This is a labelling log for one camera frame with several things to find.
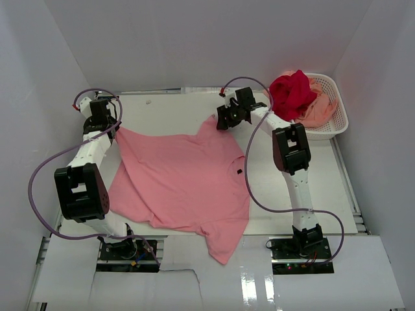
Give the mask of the pink t-shirt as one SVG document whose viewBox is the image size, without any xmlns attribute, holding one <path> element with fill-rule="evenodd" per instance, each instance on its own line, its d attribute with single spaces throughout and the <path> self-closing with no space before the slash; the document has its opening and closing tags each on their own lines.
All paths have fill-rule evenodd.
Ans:
<svg viewBox="0 0 415 311">
<path fill-rule="evenodd" d="M 227 264 L 249 221 L 244 153 L 209 117 L 194 135 L 121 128 L 121 162 L 108 191 L 113 213 L 155 228 L 196 233 Z"/>
</svg>

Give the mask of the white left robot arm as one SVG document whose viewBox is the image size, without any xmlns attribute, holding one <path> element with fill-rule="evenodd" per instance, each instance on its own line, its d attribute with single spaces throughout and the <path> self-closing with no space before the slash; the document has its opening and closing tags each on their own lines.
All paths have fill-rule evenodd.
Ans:
<svg viewBox="0 0 415 311">
<path fill-rule="evenodd" d="M 129 259 L 136 254 L 137 242 L 127 236 L 128 226 L 110 211 L 110 196 L 99 170 L 119 129 L 115 126 L 115 105 L 107 98 L 86 97 L 79 110 L 86 118 L 83 145 L 68 166 L 54 173 L 62 215 L 106 236 L 121 236 L 114 249 L 122 258 Z"/>
</svg>

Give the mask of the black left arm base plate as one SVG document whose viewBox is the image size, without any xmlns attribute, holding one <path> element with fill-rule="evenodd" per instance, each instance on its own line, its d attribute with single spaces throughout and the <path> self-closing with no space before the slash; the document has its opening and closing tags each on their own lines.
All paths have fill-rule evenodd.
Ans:
<svg viewBox="0 0 415 311">
<path fill-rule="evenodd" d="M 101 243 L 98 259 L 105 263 L 122 260 L 135 263 L 146 260 L 154 262 L 154 257 L 151 252 L 155 255 L 157 253 L 157 240 L 147 240 L 147 244 L 139 238 L 128 238 L 120 242 L 112 243 L 105 242 L 101 237 L 98 240 Z"/>
</svg>

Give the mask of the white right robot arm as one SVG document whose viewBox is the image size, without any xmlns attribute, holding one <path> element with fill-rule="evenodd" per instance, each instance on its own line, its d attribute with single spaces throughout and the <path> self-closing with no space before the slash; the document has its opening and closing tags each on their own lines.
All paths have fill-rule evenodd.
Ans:
<svg viewBox="0 0 415 311">
<path fill-rule="evenodd" d="M 228 94 L 222 88 L 219 95 L 224 105 L 217 108 L 218 130 L 228 130 L 246 121 L 255 126 L 253 133 L 262 130 L 271 137 L 273 161 L 290 196 L 293 252 L 303 259 L 310 257 L 323 241 L 323 234 L 309 190 L 311 151 L 304 126 L 279 118 L 270 107 L 255 100 L 249 87 Z"/>
</svg>

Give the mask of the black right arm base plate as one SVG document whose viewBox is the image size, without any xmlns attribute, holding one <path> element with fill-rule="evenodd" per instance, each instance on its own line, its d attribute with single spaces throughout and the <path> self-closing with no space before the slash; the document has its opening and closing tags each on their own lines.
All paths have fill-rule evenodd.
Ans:
<svg viewBox="0 0 415 311">
<path fill-rule="evenodd" d="M 331 250 L 326 238 L 319 244 L 301 248 L 293 238 L 271 238 L 265 243 L 265 247 L 271 251 L 274 260 L 303 261 L 327 260 L 331 258 Z"/>
</svg>

